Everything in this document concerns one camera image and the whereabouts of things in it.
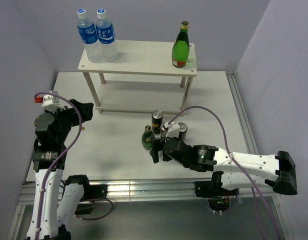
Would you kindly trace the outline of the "tall green Perrier bottle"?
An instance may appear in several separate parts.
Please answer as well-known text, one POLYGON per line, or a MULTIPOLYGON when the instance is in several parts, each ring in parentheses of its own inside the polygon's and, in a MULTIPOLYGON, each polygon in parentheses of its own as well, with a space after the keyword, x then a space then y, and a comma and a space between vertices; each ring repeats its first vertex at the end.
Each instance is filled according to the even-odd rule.
POLYGON ((183 68, 188 60, 190 52, 190 43, 188 36, 189 22, 182 21, 180 31, 172 48, 172 65, 176 68, 183 68))

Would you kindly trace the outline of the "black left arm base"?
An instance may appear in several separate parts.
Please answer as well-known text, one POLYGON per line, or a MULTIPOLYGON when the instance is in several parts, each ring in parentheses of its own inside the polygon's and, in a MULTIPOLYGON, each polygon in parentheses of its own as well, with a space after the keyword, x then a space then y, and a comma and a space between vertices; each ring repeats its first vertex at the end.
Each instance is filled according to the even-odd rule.
POLYGON ((106 184, 92 184, 89 186, 88 193, 85 193, 81 198, 75 214, 76 215, 90 215, 94 209, 95 201, 88 201, 91 199, 105 199, 107 197, 108 186, 106 184))

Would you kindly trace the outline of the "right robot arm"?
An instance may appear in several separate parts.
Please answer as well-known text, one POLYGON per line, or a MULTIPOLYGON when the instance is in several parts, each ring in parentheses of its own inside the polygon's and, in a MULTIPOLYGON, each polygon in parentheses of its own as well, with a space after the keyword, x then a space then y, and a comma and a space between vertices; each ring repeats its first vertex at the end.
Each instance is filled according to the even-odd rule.
POLYGON ((228 153, 216 146, 190 146, 176 137, 167 137, 152 141, 149 153, 155 164, 159 162, 159 152, 165 162, 175 160, 196 172, 212 172, 209 191, 213 196, 254 184, 270 187, 281 195, 298 193, 296 164, 286 151, 272 155, 228 153))

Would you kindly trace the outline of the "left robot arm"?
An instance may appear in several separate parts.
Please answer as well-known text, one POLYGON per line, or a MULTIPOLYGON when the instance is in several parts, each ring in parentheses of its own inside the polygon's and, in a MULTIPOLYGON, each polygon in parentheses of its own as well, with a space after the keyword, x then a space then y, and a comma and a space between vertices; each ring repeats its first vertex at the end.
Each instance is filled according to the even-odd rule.
POLYGON ((71 107, 61 106, 59 98, 38 96, 44 113, 35 121, 36 140, 32 156, 35 196, 28 240, 69 240, 70 227, 80 200, 90 197, 92 188, 86 175, 72 175, 65 181, 59 197, 65 169, 65 141, 72 127, 93 117, 93 103, 70 99, 71 107))

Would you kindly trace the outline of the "short green Perrier bottle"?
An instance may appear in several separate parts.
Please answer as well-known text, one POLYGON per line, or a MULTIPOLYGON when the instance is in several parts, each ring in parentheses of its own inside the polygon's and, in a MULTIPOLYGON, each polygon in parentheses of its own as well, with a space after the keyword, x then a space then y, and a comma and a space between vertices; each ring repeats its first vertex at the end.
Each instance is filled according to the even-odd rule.
POLYGON ((152 128, 150 125, 146 125, 144 128, 144 132, 141 136, 141 144, 145 150, 151 150, 152 149, 152 140, 155 138, 155 135, 152 131, 152 128))

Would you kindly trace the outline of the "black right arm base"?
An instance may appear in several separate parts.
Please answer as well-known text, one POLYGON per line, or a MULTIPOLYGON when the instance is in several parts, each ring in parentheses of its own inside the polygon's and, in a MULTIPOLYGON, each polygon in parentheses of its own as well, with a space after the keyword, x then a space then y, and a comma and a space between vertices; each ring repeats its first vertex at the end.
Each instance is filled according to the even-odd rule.
POLYGON ((239 189, 227 190, 222 187, 221 183, 209 181, 196 181, 195 195, 198 198, 208 199, 208 205, 213 211, 226 211, 229 209, 230 197, 237 197, 239 194, 239 189))

